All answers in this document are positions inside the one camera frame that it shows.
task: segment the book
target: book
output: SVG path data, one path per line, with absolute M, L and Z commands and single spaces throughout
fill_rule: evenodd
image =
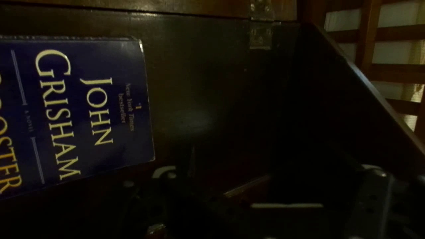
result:
M 155 160 L 132 38 L 0 38 L 0 197 Z

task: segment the blue book cover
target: blue book cover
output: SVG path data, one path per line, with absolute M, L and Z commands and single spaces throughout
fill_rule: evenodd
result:
M 141 41 L 0 38 L 0 197 L 153 159 Z

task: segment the book cover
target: book cover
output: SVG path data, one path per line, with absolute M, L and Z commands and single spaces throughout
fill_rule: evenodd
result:
M 153 159 L 141 41 L 0 38 L 0 197 Z

